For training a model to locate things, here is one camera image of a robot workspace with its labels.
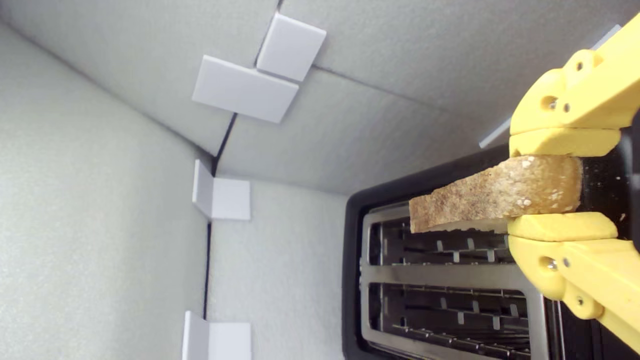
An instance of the toast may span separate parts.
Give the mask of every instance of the toast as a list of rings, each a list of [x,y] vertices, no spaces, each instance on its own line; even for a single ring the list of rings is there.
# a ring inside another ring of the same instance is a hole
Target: toast
[[[510,158],[409,202],[412,233],[478,229],[506,233],[508,218],[567,213],[580,205],[579,158]]]

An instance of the toaster slot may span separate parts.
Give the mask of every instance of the toaster slot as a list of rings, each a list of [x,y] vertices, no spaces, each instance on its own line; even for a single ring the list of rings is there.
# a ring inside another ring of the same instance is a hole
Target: toaster slot
[[[527,302],[520,291],[369,286],[381,299],[374,316],[379,331],[498,359],[531,358]]]
[[[371,265],[514,263],[504,234],[482,231],[412,234],[408,217],[372,224],[369,245]]]

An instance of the white corner bracket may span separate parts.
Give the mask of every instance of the white corner bracket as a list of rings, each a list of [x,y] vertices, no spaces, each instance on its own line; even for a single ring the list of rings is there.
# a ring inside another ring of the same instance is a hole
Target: white corner bracket
[[[185,312],[182,360],[251,360],[251,324],[210,323]]]
[[[256,69],[204,55],[191,99],[279,124],[322,46],[326,31],[276,13]]]
[[[213,177],[200,160],[193,171],[191,201],[210,219],[251,220],[251,184]]]

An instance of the gray wall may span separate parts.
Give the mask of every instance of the gray wall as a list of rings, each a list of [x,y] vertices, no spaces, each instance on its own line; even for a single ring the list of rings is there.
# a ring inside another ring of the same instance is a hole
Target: gray wall
[[[213,223],[209,320],[250,322],[253,360],[342,359],[347,198],[265,181],[251,191],[251,222]]]
[[[178,359],[196,148],[0,24],[0,357]]]

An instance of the yellow 3d-printed part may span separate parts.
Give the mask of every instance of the yellow 3d-printed part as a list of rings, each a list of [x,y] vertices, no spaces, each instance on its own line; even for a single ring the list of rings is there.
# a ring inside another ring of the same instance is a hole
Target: yellow 3d-printed part
[[[540,241],[579,241],[618,237],[616,225],[601,213],[523,215],[509,221],[510,235]]]
[[[640,15],[597,50],[542,75],[511,117],[512,135],[570,127],[619,129],[640,108]]]
[[[511,136],[509,156],[605,156],[620,141],[620,130],[552,128]]]
[[[628,240],[588,240],[617,234],[610,220],[599,213],[526,215],[508,228],[511,255],[544,296],[599,320],[640,352],[640,254]]]

